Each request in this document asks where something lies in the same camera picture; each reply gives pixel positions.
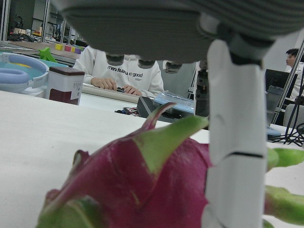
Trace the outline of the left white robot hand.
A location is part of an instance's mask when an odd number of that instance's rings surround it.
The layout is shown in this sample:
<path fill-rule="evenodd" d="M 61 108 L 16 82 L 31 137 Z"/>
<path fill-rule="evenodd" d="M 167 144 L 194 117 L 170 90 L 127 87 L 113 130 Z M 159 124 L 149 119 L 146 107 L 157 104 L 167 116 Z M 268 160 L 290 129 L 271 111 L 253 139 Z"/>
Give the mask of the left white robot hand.
<path fill-rule="evenodd" d="M 180 66 L 206 59 L 209 70 L 208 171 L 204 228 L 260 228 L 266 171 L 262 60 L 275 40 L 304 26 L 301 0 L 56 0 L 90 46 L 116 63 Z"/>

